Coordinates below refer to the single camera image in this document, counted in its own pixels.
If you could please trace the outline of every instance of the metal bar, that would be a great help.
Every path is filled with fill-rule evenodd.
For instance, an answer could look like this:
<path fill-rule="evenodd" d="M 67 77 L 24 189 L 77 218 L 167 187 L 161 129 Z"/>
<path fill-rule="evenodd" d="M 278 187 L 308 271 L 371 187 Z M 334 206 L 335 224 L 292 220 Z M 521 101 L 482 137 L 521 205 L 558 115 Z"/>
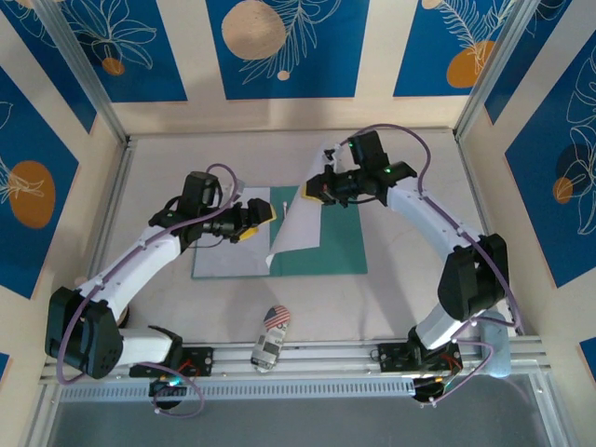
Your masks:
<path fill-rule="evenodd" d="M 481 192 L 478 187 L 478 180 L 476 179 L 476 176 L 472 169 L 470 169 L 466 153 L 462 149 L 461 142 L 455 139 L 455 144 L 457 145 L 457 152 L 459 152 L 459 157 L 462 160 L 462 166 L 464 167 L 464 173 L 466 174 L 467 185 L 469 186 L 469 190 L 472 193 L 472 199 L 474 200 L 474 205 L 476 206 L 478 217 L 481 220 L 482 231 L 485 235 L 490 235 L 493 233 L 493 226 L 489 222 L 486 207 L 484 206 L 484 202 L 481 199 Z"/>
<path fill-rule="evenodd" d="M 269 380 L 274 378 L 337 378 L 381 376 L 379 363 L 371 358 L 371 351 L 380 343 L 398 343 L 404 340 L 370 340 L 363 342 L 287 343 L 279 356 L 276 369 L 269 374 L 258 374 L 250 363 L 253 344 L 216 345 L 213 352 L 213 368 L 209 380 Z M 544 369 L 549 361 L 537 337 L 510 338 L 511 358 L 514 363 L 531 360 Z M 467 368 L 481 362 L 480 351 L 472 346 L 461 346 L 462 360 Z M 66 377 L 79 374 L 74 368 L 65 367 Z M 114 369 L 104 381 L 133 380 L 128 378 L 129 368 Z M 420 376 L 420 373 L 397 374 Z M 82 382 L 97 382 L 89 377 Z M 56 360 L 48 359 L 41 376 L 41 383 L 57 383 Z"/>
<path fill-rule="evenodd" d="M 32 6 L 93 107 L 103 117 L 116 139 L 124 144 L 126 132 L 99 77 L 62 15 L 61 7 L 54 0 L 32 0 Z"/>
<path fill-rule="evenodd" d="M 37 413 L 33 420 L 34 425 L 25 444 L 27 447 L 47 445 L 54 425 L 56 411 L 58 411 L 61 387 L 56 384 L 48 384 L 44 385 L 43 388 Z"/>
<path fill-rule="evenodd" d="M 317 398 L 370 398 L 413 396 L 412 379 L 402 377 L 269 380 L 269 381 L 201 381 L 205 400 L 262 400 L 262 399 L 317 399 Z M 160 400 L 197 400 L 198 395 L 188 389 Z M 146 402 L 149 399 L 147 383 L 110 383 L 100 386 L 75 385 L 64 390 L 61 402 Z"/>
<path fill-rule="evenodd" d="M 247 128 L 237 128 L 237 129 L 222 129 L 222 130 L 205 130 L 205 131 L 188 131 L 188 132 L 175 132 L 175 133 L 132 133 L 130 134 L 130 138 L 133 140 L 141 140 L 141 139 L 153 139 L 153 138 L 193 138 L 197 135 L 201 136 L 213 136 L 213 135 L 221 135 L 223 133 L 226 134 L 235 134 L 235 133 L 297 133 L 297 132 L 308 132 L 308 133 L 329 133 L 329 132 L 345 132 L 346 137 L 356 130 L 361 128 L 354 127 L 353 125 L 345 126 L 345 127 L 333 127 L 333 128 L 325 128 L 325 129 L 312 129 L 312 128 L 299 128 L 299 129 L 247 129 Z M 449 131 L 452 128 L 448 126 L 412 126 L 409 127 L 411 130 L 415 131 L 424 131 L 424 130 L 439 130 L 439 131 Z"/>
<path fill-rule="evenodd" d="M 41 414 L 41 407 L 46 390 L 46 385 L 40 385 L 37 387 L 34 400 L 34 402 L 37 402 L 37 404 L 35 405 L 34 409 L 30 411 L 25 429 L 20 434 L 19 447 L 28 447 L 32 445 L 31 439 L 34 434 L 34 430 L 37 427 L 38 421 L 40 421 L 43 417 Z"/>
<path fill-rule="evenodd" d="M 575 437 L 568 436 L 567 429 L 563 424 L 563 420 L 560 418 L 560 408 L 554 405 L 549 384 L 546 382 L 543 374 L 540 372 L 531 373 L 529 377 L 538 411 L 540 411 L 545 430 L 549 436 L 550 445 L 562 447 L 577 445 Z"/>
<path fill-rule="evenodd" d="M 464 111 L 457 120 L 457 124 L 455 125 L 456 141 L 464 138 L 469 127 L 473 124 L 476 115 L 481 111 L 486 98 L 494 87 L 494 83 L 501 75 L 505 64 L 522 37 L 528 22 L 535 14 L 541 0 L 513 1 L 516 1 L 516 6 L 513 8 L 503 30 L 501 30 L 494 50 L 491 52 L 476 85 L 467 99 Z"/>
<path fill-rule="evenodd" d="M 552 371 L 545 372 L 543 374 L 545 389 L 549 391 L 550 399 L 554 410 L 555 416 L 558 416 L 560 427 L 562 427 L 565 438 L 568 439 L 569 444 L 576 446 L 579 445 L 577 434 L 574 425 L 571 420 L 571 416 L 567 410 L 565 403 L 562 400 L 561 392 L 554 381 L 554 373 Z"/>
<path fill-rule="evenodd" d="M 89 264 L 88 278 L 93 278 L 102 271 L 108 243 L 115 224 L 115 218 L 118 214 L 122 196 L 124 195 L 127 178 L 129 177 L 135 147 L 136 142 L 129 142 L 129 145 L 125 148 L 120 157 L 120 163 L 118 164 L 117 172 L 113 180 L 112 190 L 110 191 L 110 196 L 105 207 L 102 226 Z"/>

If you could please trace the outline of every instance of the white table surface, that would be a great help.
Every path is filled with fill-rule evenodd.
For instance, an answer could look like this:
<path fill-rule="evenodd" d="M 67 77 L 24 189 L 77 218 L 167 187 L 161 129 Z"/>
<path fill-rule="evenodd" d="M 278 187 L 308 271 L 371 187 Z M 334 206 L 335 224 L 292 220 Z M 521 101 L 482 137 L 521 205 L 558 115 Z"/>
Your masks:
<path fill-rule="evenodd" d="M 221 162 L 247 185 L 298 184 L 322 142 L 347 131 L 253 132 L 138 140 L 105 262 L 130 246 L 154 213 L 181 193 L 185 176 Z M 392 162 L 420 171 L 425 155 L 416 140 L 384 130 Z M 480 219 L 450 130 L 421 130 L 433 162 L 426 187 L 449 210 L 479 230 Z M 352 165 L 349 151 L 345 165 Z M 223 182 L 229 177 L 217 171 Z M 368 275 L 191 279 L 193 252 L 160 271 L 131 303 L 130 327 L 155 324 L 185 342 L 252 342 L 265 312 L 291 311 L 288 341 L 406 337 L 437 300 L 443 265 L 416 229 L 378 202 L 360 206 Z"/>

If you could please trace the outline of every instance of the black cable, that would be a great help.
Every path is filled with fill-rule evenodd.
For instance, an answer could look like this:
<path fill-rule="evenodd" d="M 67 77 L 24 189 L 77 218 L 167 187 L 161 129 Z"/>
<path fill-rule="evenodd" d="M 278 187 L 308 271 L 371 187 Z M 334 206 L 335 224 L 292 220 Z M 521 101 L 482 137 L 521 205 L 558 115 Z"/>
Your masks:
<path fill-rule="evenodd" d="M 217 195 L 219 196 L 219 199 L 217 201 L 217 208 L 219 209 L 222 206 L 222 199 L 224 198 L 224 193 L 222 192 L 222 186 L 219 182 L 215 184 L 215 188 L 217 189 Z"/>
<path fill-rule="evenodd" d="M 180 200 L 180 197 L 182 197 L 182 196 L 172 197 L 170 200 L 168 200 L 168 203 L 166 203 L 166 206 L 164 207 L 164 209 L 171 210 L 171 207 L 174 205 L 174 203 L 176 203 L 178 200 Z"/>
<path fill-rule="evenodd" d="M 189 249 L 191 249 L 191 250 L 196 250 L 196 249 L 214 249 L 215 247 L 221 245 L 222 242 L 224 242 L 224 238 L 223 237 L 220 240 L 218 240 L 213 245 L 193 245 L 193 246 L 189 247 Z"/>
<path fill-rule="evenodd" d="M 364 200 L 348 200 L 347 203 L 350 205 L 362 205 L 363 203 L 369 203 L 376 200 L 376 197 L 365 198 Z"/>

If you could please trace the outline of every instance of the gray floor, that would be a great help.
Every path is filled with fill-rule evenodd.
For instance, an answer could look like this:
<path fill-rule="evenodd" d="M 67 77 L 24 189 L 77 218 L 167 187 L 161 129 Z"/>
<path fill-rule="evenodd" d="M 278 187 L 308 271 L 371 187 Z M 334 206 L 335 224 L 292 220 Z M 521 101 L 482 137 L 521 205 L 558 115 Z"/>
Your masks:
<path fill-rule="evenodd" d="M 304 180 L 323 142 L 347 130 L 252 132 L 147 138 L 138 142 L 107 249 L 112 262 L 130 246 L 147 220 L 181 192 L 191 169 L 226 163 L 248 186 L 296 185 Z M 391 161 L 424 166 L 425 153 L 412 137 L 381 131 Z M 451 131 L 421 131 L 433 154 L 427 188 L 448 210 L 480 228 L 480 220 Z M 349 151 L 346 168 L 353 167 Z M 223 181 L 228 182 L 225 173 Z M 286 341 L 405 338 L 437 304 L 443 262 L 405 218 L 379 203 L 360 207 L 368 275 L 282 278 L 191 278 L 192 252 L 164 267 L 131 302 L 131 328 L 155 324 L 186 343 L 251 342 L 272 305 L 291 312 Z"/>
<path fill-rule="evenodd" d="M 61 404 L 50 446 L 544 446 L 524 376 L 476 377 L 437 408 L 411 398 L 207 401 L 195 419 L 146 403 Z M 188 411 L 195 402 L 181 405 Z"/>

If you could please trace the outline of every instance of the orange fruit illustration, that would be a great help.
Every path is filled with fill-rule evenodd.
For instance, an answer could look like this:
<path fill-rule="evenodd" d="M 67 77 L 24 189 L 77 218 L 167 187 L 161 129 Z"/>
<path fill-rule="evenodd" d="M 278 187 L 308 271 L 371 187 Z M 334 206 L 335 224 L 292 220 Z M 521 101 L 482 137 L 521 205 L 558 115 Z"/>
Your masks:
<path fill-rule="evenodd" d="M 562 205 L 571 200 L 571 196 L 573 195 L 573 193 L 574 186 L 571 183 L 571 180 L 565 177 L 561 177 L 560 179 L 558 179 L 552 187 L 552 194 L 555 196 L 555 200 L 557 200 Z"/>
<path fill-rule="evenodd" d="M 102 61 L 102 68 L 112 76 L 120 76 L 124 74 L 124 63 L 118 59 L 105 58 Z"/>
<path fill-rule="evenodd" d="M 494 42 L 487 40 L 457 54 L 447 69 L 449 85 L 455 88 L 474 87 L 493 47 Z"/>
<path fill-rule="evenodd" d="M 283 47 L 286 27 L 267 3 L 244 0 L 223 18 L 222 36 L 237 58 L 258 61 L 273 56 Z"/>
<path fill-rule="evenodd" d="M 49 170 L 37 161 L 21 161 L 10 172 L 8 183 L 16 189 L 9 200 L 19 222 L 33 229 L 46 226 L 56 204 L 56 188 Z"/>

